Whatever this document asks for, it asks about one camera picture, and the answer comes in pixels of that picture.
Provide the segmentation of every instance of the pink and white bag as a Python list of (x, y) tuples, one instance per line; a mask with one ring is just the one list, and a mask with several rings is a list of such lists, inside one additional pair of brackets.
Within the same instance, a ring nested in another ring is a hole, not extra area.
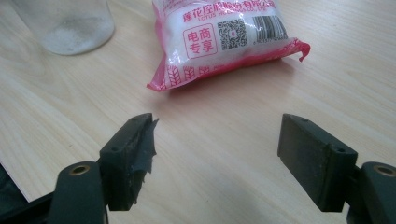
[(276, 0), (153, 0), (163, 59), (155, 91), (265, 63), (310, 46), (287, 36)]

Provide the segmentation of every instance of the wood grain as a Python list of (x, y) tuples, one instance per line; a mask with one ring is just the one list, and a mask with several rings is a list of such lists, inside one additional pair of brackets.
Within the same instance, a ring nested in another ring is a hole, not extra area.
[(151, 112), (158, 155), (138, 204), (110, 223), (346, 223), (322, 214), (276, 155), (283, 113), (311, 119), (396, 165), (396, 2), (280, 2), (290, 36), (312, 49), (166, 92), (146, 88), (162, 57), (149, 0), (108, 1), (101, 48), (44, 51), (0, 1), (0, 162), (28, 200), (95, 161), (122, 124)]

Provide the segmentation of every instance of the barcode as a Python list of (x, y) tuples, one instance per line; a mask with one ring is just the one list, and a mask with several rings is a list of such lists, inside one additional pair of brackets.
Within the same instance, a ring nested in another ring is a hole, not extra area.
[(258, 43), (287, 39), (286, 29), (278, 16), (253, 17)]

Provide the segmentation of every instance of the packaged food bag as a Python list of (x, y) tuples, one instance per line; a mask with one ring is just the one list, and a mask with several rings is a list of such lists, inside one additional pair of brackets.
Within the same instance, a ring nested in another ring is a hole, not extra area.
[(310, 46), (288, 37), (276, 0), (153, 0), (161, 63), (148, 84), (155, 91), (197, 78), (265, 63)]

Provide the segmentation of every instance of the qr code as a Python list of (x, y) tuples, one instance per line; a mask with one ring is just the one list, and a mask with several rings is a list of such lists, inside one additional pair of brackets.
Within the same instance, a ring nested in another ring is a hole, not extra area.
[(223, 50), (248, 45), (247, 29), (243, 20), (222, 21), (218, 23), (218, 28)]

